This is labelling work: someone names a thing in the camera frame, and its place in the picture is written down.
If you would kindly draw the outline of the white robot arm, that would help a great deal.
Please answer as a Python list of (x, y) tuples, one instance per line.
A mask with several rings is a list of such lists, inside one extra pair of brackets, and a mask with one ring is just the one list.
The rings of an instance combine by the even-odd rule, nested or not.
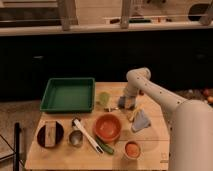
[(213, 108), (150, 81), (148, 68), (127, 72), (124, 96), (144, 92), (171, 114), (168, 171), (213, 171)]

